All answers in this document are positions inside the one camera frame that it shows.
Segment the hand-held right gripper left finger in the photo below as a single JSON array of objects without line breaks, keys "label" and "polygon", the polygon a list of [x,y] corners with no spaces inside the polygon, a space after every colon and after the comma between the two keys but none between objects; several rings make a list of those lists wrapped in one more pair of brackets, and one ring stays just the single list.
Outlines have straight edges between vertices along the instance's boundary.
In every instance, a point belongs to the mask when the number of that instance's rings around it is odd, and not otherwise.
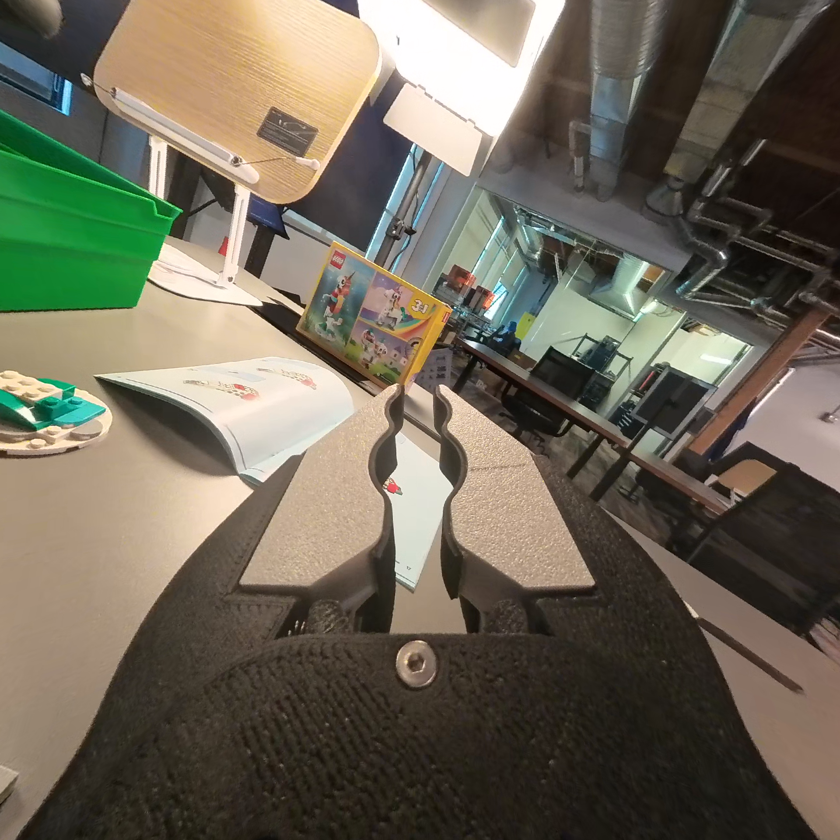
[{"label": "hand-held right gripper left finger", "polygon": [[387,387],[311,446],[239,580],[244,589],[394,589],[392,504],[403,388]]}]

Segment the large dark screen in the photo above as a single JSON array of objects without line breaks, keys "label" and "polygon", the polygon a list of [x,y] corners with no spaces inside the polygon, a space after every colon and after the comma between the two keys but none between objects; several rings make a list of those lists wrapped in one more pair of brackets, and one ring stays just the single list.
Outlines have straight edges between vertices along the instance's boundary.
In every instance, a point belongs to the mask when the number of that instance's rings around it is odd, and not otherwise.
[{"label": "large dark screen", "polygon": [[[40,37],[23,22],[23,2],[2,2],[2,44],[70,82],[92,77],[124,1],[60,2],[57,37]],[[384,124],[403,79],[390,77],[365,103],[312,192],[291,209],[358,250],[366,248],[385,211],[410,150],[409,140]]]}]

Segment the round white and teal lego base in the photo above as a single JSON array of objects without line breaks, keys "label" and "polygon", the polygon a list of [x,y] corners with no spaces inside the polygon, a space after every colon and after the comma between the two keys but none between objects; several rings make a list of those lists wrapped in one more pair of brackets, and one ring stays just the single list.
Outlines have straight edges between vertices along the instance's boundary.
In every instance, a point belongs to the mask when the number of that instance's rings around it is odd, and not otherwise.
[{"label": "round white and teal lego base", "polygon": [[1,455],[34,458],[86,448],[112,426],[106,404],[75,385],[1,372]]}]

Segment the silver round ventilation duct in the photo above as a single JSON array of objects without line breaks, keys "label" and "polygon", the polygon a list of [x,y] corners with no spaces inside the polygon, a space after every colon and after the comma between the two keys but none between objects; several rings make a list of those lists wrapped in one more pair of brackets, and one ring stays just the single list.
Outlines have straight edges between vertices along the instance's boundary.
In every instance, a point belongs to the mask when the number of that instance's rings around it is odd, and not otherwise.
[{"label": "silver round ventilation duct", "polygon": [[590,176],[600,202],[622,170],[630,122],[657,56],[667,1],[592,1]]}]

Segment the black mesh office chair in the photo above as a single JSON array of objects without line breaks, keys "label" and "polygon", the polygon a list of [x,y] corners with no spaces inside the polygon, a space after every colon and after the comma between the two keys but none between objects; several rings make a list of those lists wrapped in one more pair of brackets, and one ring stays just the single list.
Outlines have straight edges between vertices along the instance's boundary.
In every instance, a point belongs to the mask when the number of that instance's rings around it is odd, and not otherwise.
[{"label": "black mesh office chair", "polygon": [[838,491],[787,464],[710,522],[684,559],[804,637],[838,605]]}]

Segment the bright white light panel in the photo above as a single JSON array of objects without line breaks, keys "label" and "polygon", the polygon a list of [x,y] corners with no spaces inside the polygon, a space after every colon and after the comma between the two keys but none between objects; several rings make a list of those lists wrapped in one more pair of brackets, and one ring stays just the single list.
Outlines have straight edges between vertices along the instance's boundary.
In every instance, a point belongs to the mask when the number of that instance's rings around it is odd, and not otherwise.
[{"label": "bright white light panel", "polygon": [[563,1],[359,1],[386,78],[384,125],[464,176],[479,173],[518,105]]}]

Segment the rectangular metal duct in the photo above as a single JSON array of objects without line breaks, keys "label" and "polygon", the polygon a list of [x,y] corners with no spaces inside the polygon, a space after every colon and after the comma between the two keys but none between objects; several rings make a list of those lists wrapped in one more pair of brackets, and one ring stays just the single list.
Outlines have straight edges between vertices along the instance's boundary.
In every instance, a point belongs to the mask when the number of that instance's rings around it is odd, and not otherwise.
[{"label": "rectangular metal duct", "polygon": [[751,100],[824,9],[824,2],[737,1],[717,42],[665,174],[696,183]]}]

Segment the green plastic bins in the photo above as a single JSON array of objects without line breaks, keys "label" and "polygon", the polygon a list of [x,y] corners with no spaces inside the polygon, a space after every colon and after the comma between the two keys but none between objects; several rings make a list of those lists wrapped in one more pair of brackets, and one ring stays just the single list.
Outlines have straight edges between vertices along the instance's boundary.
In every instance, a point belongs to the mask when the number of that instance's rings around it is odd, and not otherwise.
[{"label": "green plastic bins", "polygon": [[134,308],[179,207],[1,113],[2,312]]}]

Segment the open light blue instruction booklet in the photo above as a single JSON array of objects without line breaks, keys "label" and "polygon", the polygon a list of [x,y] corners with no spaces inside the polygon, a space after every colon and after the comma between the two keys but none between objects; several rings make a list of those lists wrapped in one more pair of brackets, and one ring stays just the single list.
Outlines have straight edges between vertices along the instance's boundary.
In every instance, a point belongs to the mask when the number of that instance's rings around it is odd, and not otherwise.
[{"label": "open light blue instruction booklet", "polygon": [[[209,426],[242,480],[258,486],[354,413],[351,393],[328,368],[266,357],[222,364],[98,374],[179,406]],[[395,577],[415,592],[443,517],[450,485],[438,462],[398,434],[384,483],[395,531]]]}]

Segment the black light stand pole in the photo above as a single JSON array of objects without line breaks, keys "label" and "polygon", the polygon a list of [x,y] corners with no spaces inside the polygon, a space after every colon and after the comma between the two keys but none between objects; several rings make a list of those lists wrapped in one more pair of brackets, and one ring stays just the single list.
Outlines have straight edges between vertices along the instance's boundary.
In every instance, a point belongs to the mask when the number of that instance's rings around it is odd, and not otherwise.
[{"label": "black light stand pole", "polygon": [[397,270],[410,246],[417,242],[421,223],[444,168],[443,162],[430,152],[418,146],[413,149],[411,177],[383,239],[383,244],[389,245],[390,249],[381,265],[391,272]]}]

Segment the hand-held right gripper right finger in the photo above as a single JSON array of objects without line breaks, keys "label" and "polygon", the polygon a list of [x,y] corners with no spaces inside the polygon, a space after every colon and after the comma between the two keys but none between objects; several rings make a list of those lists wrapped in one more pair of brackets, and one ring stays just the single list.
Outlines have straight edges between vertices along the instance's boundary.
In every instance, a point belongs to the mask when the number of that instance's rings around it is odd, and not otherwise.
[{"label": "hand-held right gripper right finger", "polygon": [[434,393],[439,467],[451,485],[440,565],[451,599],[581,595],[595,581],[533,453],[452,389]]}]

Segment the wooden book stand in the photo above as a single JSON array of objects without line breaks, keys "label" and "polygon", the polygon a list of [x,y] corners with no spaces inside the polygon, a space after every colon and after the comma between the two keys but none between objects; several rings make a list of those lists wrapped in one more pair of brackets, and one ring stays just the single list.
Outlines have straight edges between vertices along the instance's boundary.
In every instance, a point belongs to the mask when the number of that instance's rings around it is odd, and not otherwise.
[{"label": "wooden book stand", "polygon": [[212,274],[164,245],[148,280],[260,307],[236,284],[250,198],[287,205],[309,194],[381,71],[373,30],[324,2],[129,2],[83,84],[149,135],[152,195],[165,196],[168,150],[234,185],[223,268]]}]

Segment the long wooden desk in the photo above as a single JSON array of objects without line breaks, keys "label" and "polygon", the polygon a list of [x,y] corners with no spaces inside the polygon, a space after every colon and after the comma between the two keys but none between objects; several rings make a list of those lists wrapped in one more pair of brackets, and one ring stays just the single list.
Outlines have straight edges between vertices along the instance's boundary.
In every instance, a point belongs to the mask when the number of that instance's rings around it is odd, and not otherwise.
[{"label": "long wooden desk", "polygon": [[573,478],[577,476],[592,458],[601,443],[609,442],[618,451],[619,456],[617,461],[605,472],[590,493],[590,498],[593,501],[602,499],[606,492],[615,485],[625,468],[633,464],[643,472],[664,481],[666,485],[677,490],[684,497],[700,504],[703,508],[715,515],[721,515],[730,508],[731,503],[727,498],[709,488],[700,480],[689,476],[662,458],[638,452],[637,444],[641,440],[642,435],[638,435],[633,439],[625,437],[616,425],[606,421],[581,403],[557,391],[549,384],[535,377],[533,373],[526,372],[484,344],[456,338],[455,346],[465,351],[469,356],[464,370],[462,370],[455,382],[454,390],[456,393],[460,393],[463,389],[473,374],[476,365],[482,363],[497,373],[508,384],[516,385],[520,390],[530,392],[542,398],[545,402],[550,403],[572,425],[593,433],[593,440],[568,470],[567,477]]}]

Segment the colourful yellow lego box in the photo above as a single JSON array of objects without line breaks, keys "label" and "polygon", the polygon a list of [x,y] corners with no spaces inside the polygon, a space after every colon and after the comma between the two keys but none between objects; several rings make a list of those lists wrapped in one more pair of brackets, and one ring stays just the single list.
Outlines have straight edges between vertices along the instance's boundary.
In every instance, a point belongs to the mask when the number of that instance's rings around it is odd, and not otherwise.
[{"label": "colourful yellow lego box", "polygon": [[332,242],[297,332],[370,382],[408,389],[452,308]]}]

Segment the black monitor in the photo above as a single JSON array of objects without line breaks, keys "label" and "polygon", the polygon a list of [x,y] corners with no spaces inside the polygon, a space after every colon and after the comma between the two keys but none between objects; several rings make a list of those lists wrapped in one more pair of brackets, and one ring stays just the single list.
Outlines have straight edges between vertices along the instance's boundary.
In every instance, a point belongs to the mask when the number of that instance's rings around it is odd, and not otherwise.
[{"label": "black monitor", "polygon": [[664,364],[630,417],[667,440],[680,436],[717,386]]}]

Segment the wooden support post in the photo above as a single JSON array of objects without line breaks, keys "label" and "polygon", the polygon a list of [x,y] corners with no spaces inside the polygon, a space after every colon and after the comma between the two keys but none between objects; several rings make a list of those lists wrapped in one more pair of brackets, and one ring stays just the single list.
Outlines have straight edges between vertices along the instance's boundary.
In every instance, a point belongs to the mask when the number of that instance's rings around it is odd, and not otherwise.
[{"label": "wooden support post", "polygon": [[784,327],[777,339],[719,405],[717,413],[688,446],[688,451],[703,456],[725,434],[744,410],[775,381],[795,354],[811,341],[824,323],[838,319],[838,307],[832,304],[809,306]]}]

